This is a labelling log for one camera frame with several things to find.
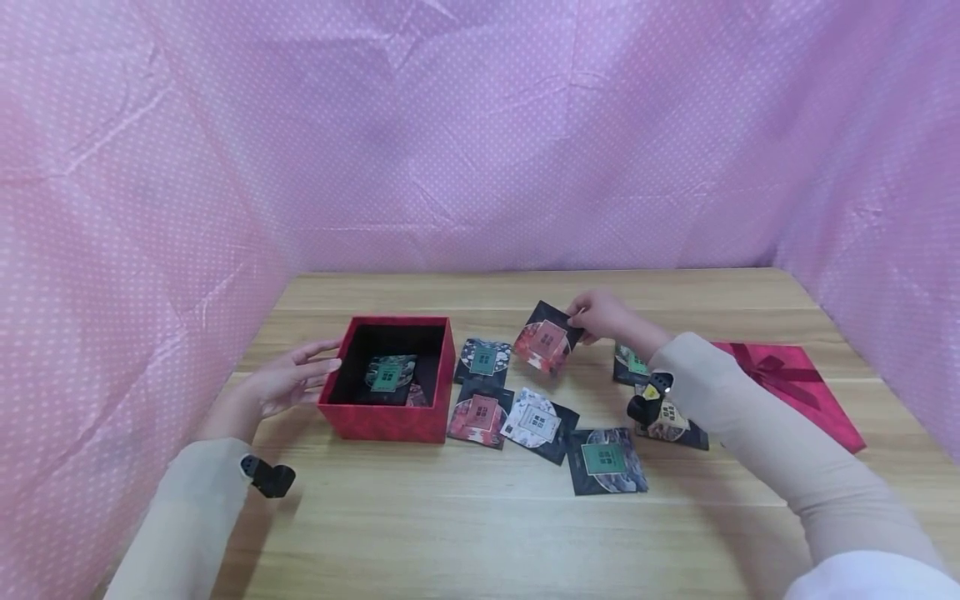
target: red gift box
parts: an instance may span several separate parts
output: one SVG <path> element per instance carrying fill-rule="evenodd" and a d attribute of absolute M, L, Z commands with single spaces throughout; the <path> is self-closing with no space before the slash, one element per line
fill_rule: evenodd
<path fill-rule="evenodd" d="M 429 406 L 362 403 L 374 356 L 416 354 L 414 379 Z M 443 444 L 456 349 L 447 317 L 354 317 L 337 355 L 340 369 L 326 381 L 317 405 L 345 440 Z"/>
<path fill-rule="evenodd" d="M 867 447 L 824 378 L 799 346 L 714 342 L 746 374 L 855 454 Z"/>

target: beige sleeve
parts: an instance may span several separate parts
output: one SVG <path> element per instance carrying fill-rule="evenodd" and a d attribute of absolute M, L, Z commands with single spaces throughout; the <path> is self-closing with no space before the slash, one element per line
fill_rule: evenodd
<path fill-rule="evenodd" d="M 105 600 L 210 597 L 227 540 L 250 480 L 240 460 L 250 452 L 233 438 L 194 442 L 160 480 Z"/>
<path fill-rule="evenodd" d="M 685 417 L 786 500 L 804 527 L 814 564 L 879 550 L 945 571 L 930 538 L 886 483 L 757 385 L 726 352 L 685 333 L 650 366 L 674 374 L 669 397 Z"/>

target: hand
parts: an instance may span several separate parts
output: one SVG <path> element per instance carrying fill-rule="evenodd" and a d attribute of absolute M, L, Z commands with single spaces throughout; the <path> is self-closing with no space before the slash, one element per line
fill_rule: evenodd
<path fill-rule="evenodd" d="M 666 331 L 640 317 L 607 289 L 584 292 L 573 300 L 566 314 L 570 315 L 571 326 L 587 331 L 582 339 L 584 344 L 611 338 L 647 362 L 671 339 Z"/>
<path fill-rule="evenodd" d="M 321 340 L 291 350 L 250 374 L 230 396 L 259 407 L 260 418 L 278 415 L 298 404 L 314 404 L 327 376 L 340 368 L 338 358 L 317 358 L 340 347 L 342 340 Z"/>

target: wooden table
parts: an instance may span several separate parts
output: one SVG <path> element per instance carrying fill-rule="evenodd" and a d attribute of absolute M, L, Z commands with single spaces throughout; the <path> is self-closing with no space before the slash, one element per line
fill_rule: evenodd
<path fill-rule="evenodd" d="M 956 467 L 781 271 L 301 276 L 231 381 L 353 314 L 449 315 L 458 345 L 513 341 L 537 300 L 564 308 L 597 285 L 675 332 L 803 345 L 866 439 L 861 458 L 960 571 Z M 610 342 L 566 368 L 552 397 L 582 427 L 629 424 Z M 507 387 L 537 389 L 526 373 L 511 367 Z M 511 442 L 345 442 L 311 408 L 266 421 L 256 445 L 297 482 L 282 500 L 251 493 L 215 598 L 779 598 L 809 568 L 797 519 L 719 446 L 637 441 L 648 493 L 575 497 L 565 462 Z"/>

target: pink fabric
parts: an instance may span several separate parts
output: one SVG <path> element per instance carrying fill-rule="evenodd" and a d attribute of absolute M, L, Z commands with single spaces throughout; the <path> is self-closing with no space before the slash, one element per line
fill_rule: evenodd
<path fill-rule="evenodd" d="M 776 264 L 960 458 L 958 12 L 8 3 L 0 593 L 96 585 L 300 271 Z"/>

